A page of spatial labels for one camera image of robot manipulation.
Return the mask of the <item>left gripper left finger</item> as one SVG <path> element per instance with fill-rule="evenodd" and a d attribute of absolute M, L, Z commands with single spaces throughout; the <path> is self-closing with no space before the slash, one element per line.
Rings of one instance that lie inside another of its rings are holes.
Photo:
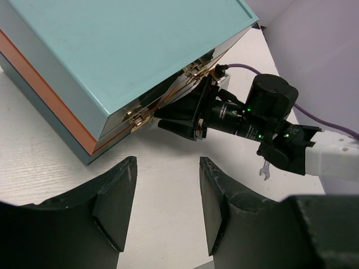
<path fill-rule="evenodd" d="M 137 181 L 129 156 L 42 203 L 1 203 L 2 268 L 116 268 Z"/>

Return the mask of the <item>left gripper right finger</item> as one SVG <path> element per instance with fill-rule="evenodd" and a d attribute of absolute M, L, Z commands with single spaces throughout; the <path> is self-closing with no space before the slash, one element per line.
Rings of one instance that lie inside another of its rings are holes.
<path fill-rule="evenodd" d="M 294 195 L 277 202 L 200 158 L 209 256 L 215 268 L 357 268 L 358 196 Z"/>

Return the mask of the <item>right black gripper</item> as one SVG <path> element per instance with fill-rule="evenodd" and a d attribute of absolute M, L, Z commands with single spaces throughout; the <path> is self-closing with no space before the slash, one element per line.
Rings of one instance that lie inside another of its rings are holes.
<path fill-rule="evenodd" d="M 158 127 L 188 140 L 205 139 L 209 129 L 246 137 L 247 109 L 229 91 L 221 89 L 212 77 L 203 78 L 187 95 L 158 109 Z M 196 127 L 189 127 L 196 117 Z"/>

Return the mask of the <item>silver open-end wrench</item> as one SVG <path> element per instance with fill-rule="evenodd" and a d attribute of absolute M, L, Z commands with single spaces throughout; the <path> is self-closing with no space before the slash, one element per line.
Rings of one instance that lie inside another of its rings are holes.
<path fill-rule="evenodd" d="M 259 176 L 264 176 L 264 180 L 268 180 L 270 178 L 270 171 L 269 171 L 270 162 L 264 161 L 263 167 L 259 170 Z"/>

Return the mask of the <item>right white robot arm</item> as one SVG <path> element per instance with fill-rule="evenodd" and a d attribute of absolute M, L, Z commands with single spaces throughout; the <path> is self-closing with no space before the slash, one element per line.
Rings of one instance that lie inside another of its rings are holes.
<path fill-rule="evenodd" d="M 296 88 L 276 75 L 255 76 L 245 103 L 205 77 L 190 93 L 155 112 L 158 126 L 188 140 L 206 137 L 209 129 L 259 143 L 269 168 L 299 175 L 358 181 L 358 139 L 288 121 L 298 98 Z"/>

